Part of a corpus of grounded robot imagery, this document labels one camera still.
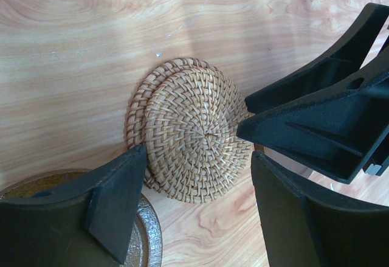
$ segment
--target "black object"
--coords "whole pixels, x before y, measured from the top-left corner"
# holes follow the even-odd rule
[[[260,152],[252,180],[270,267],[389,264],[389,207],[328,190]]]
[[[349,184],[389,167],[389,47],[359,69],[389,7],[368,4],[324,54],[248,96],[238,136]]]
[[[124,264],[146,160],[137,146],[31,198],[0,200],[0,266]]]

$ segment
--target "wood grain surface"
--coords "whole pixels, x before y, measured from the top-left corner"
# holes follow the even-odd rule
[[[128,102],[158,64],[206,60],[248,95],[321,54],[368,2],[389,4],[0,0],[0,188],[123,152]],[[267,265],[249,171],[212,206],[145,195],[164,230],[164,265]]]

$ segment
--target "wooden table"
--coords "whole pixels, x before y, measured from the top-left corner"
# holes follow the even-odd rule
[[[128,102],[158,64],[206,60],[248,95],[322,53],[368,2],[389,4],[0,0],[0,188],[123,152]],[[383,29],[369,59],[386,36]],[[267,264],[248,171],[212,205],[144,192],[164,229],[165,265]]]

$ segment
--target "stacked coaster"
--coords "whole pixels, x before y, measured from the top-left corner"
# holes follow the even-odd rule
[[[128,115],[128,148],[146,145],[149,188],[188,203],[208,202],[236,183],[250,158],[252,144],[236,137],[248,117],[242,95],[217,68],[179,58],[139,87]]]

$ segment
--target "brown plate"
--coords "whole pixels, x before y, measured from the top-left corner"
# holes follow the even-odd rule
[[[0,192],[1,198],[31,197],[34,193],[58,186],[80,175],[87,169],[52,171],[33,176]],[[157,214],[141,194],[131,241],[124,265],[130,267],[160,267],[162,263],[162,233]]]

